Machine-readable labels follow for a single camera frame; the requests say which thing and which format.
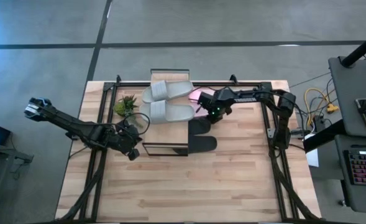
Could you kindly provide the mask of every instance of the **wooden table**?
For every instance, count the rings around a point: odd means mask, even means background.
[[[271,82],[273,89],[288,90],[285,80]],[[103,83],[88,82],[80,119],[96,121]],[[117,99],[135,94],[139,105],[143,89],[118,88]],[[218,141],[217,149],[211,152],[188,157],[150,157],[138,144],[140,157],[129,161],[120,152],[108,150],[97,222],[279,221],[260,103],[235,104],[232,110],[206,134],[215,136]],[[119,120],[121,117],[115,114],[113,122]],[[289,126],[298,127],[295,114]],[[292,140],[292,143],[301,145],[300,141]],[[82,142],[74,142],[71,153],[82,147]],[[304,152],[290,147],[286,154],[294,189],[320,217]],[[70,159],[56,218],[62,217],[82,192],[89,155],[90,150],[85,150]],[[290,211],[286,192],[284,198],[286,209]]]

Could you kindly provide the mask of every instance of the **small succulent plant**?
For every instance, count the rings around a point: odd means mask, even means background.
[[[134,108],[137,106],[134,104],[137,98],[134,95],[131,96],[124,96],[119,102],[114,106],[114,112],[117,113],[119,116],[128,117],[126,120],[130,124],[134,124],[139,128],[142,128],[142,125],[136,121],[135,116],[130,116],[134,113]]]

